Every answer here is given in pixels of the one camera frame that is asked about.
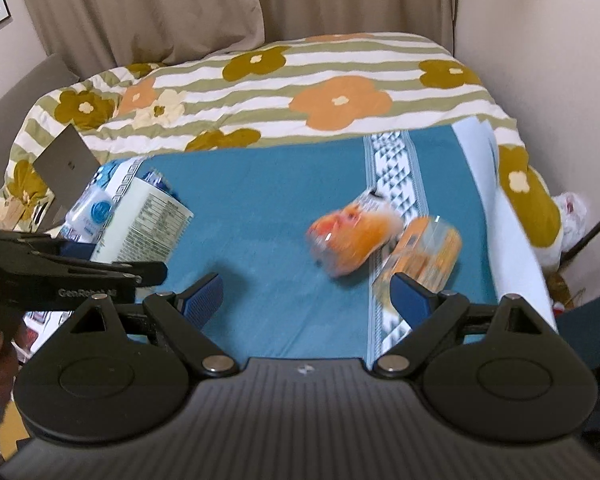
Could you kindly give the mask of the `white label plastic cup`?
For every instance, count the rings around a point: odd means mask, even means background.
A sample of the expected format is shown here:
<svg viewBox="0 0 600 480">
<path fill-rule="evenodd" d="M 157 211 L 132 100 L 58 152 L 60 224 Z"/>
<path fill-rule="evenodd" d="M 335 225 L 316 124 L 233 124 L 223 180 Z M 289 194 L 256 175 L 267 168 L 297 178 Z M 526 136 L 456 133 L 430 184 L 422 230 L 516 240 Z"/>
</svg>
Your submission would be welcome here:
<svg viewBox="0 0 600 480">
<path fill-rule="evenodd" d="M 133 178 L 96 244 L 101 263 L 166 263 L 194 214 L 150 183 Z"/>
</svg>

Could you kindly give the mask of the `white plastic bag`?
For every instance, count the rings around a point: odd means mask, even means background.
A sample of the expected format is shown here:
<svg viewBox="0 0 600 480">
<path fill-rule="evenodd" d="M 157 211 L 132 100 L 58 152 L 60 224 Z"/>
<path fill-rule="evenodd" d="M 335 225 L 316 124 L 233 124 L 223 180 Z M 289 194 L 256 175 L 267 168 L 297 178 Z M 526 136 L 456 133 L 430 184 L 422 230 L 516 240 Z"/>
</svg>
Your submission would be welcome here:
<svg viewBox="0 0 600 480">
<path fill-rule="evenodd" d="M 588 205 L 577 193 L 565 192 L 553 196 L 562 222 L 562 252 L 569 252 L 588 230 Z"/>
</svg>

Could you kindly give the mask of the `grey headboard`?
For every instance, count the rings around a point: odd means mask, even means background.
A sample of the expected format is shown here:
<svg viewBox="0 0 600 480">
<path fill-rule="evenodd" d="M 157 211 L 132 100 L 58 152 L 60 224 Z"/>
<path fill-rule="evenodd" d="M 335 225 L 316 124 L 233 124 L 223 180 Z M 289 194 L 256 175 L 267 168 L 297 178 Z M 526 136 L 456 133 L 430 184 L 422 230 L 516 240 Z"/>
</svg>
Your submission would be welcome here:
<svg viewBox="0 0 600 480">
<path fill-rule="evenodd" d="M 34 103 L 46 93 L 69 87 L 79 81 L 59 54 L 53 54 L 32 68 L 0 99 L 0 189 L 9 152 L 24 118 Z"/>
</svg>

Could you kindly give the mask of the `blue patterned table cloth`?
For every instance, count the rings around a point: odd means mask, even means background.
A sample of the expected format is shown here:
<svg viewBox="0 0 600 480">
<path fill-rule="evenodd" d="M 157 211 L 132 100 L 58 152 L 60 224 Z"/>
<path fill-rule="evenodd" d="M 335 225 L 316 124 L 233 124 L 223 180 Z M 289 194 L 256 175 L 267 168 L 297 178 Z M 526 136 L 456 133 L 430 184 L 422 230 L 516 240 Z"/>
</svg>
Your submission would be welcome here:
<svg viewBox="0 0 600 480">
<path fill-rule="evenodd" d="M 224 283 L 222 306 L 204 332 L 238 360 L 352 358 L 373 361 L 410 331 L 373 294 L 387 258 L 378 249 L 344 278 L 312 258 L 306 230 L 368 188 L 405 222 L 437 217 L 463 246 L 449 288 L 478 304 L 509 292 L 554 318 L 539 263 L 498 184 L 500 152 L 484 120 L 362 138 L 274 148 L 226 148 L 140 156 L 100 164 L 114 210 L 133 178 L 160 171 L 194 218 L 166 262 L 167 290 L 209 272 Z"/>
</svg>

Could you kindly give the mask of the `white blue-logo plastic cup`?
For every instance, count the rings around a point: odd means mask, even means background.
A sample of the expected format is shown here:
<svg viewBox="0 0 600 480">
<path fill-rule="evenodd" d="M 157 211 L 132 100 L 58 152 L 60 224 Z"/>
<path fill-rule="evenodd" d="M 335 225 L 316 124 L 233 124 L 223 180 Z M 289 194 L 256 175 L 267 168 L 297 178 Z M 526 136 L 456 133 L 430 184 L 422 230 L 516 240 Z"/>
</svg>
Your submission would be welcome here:
<svg viewBox="0 0 600 480">
<path fill-rule="evenodd" d="M 60 236 L 74 242 L 93 243 L 98 239 L 112 210 L 114 202 L 100 186 L 86 190 L 67 212 Z"/>
</svg>

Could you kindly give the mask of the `floral striped duvet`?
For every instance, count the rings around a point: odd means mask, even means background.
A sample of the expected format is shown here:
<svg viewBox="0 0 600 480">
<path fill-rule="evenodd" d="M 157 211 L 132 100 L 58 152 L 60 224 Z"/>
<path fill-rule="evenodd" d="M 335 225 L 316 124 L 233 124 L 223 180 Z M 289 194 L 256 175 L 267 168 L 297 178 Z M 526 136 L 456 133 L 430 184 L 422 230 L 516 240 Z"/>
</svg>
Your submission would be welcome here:
<svg viewBox="0 0 600 480">
<path fill-rule="evenodd" d="M 24 109 L 0 182 L 0 226 L 32 232 L 53 201 L 33 164 L 67 126 L 99 162 L 422 129 L 475 117 L 500 150 L 500 182 L 540 265 L 558 265 L 559 208 L 514 118 L 478 75 L 413 34 L 359 32 L 279 41 L 166 66 L 110 68 L 56 84 Z"/>
</svg>

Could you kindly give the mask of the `blue label plastic cup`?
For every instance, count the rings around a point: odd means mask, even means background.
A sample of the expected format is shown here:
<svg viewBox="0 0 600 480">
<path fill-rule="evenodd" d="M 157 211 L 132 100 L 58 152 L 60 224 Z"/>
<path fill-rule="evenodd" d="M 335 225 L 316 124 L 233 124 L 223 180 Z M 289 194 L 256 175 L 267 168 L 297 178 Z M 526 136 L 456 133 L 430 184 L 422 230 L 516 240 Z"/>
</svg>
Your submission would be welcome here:
<svg viewBox="0 0 600 480">
<path fill-rule="evenodd" d="M 178 199 L 178 193 L 174 191 L 173 186 L 170 185 L 169 181 L 166 180 L 160 171 L 151 169 L 143 175 L 142 180 L 152 185 L 154 188 L 158 188 L 158 190 L 164 194 L 173 197 L 174 200 Z"/>
</svg>

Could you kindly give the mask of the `grey laptop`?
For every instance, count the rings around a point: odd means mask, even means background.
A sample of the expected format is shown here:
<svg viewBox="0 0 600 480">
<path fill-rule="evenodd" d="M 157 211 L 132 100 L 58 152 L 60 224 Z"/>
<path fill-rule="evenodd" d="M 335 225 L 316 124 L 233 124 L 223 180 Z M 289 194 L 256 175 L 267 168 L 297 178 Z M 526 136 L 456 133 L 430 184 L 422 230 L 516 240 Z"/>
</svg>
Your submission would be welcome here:
<svg viewBox="0 0 600 480">
<path fill-rule="evenodd" d="M 81 197 L 99 167 L 100 162 L 71 124 L 35 159 L 33 169 L 54 196 L 44 209 L 40 231 L 64 223 L 66 213 Z"/>
</svg>

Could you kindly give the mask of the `beige curtain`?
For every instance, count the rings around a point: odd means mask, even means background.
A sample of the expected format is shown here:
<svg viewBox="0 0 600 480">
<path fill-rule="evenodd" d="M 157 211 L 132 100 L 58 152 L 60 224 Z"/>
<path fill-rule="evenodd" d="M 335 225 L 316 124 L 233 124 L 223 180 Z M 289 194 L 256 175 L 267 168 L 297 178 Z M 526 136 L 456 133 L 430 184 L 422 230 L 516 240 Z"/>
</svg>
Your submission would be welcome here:
<svg viewBox="0 0 600 480">
<path fill-rule="evenodd" d="M 45 51 L 78 75 L 178 64 L 277 40 L 411 32 L 454 42 L 457 0 L 24 0 Z"/>
</svg>

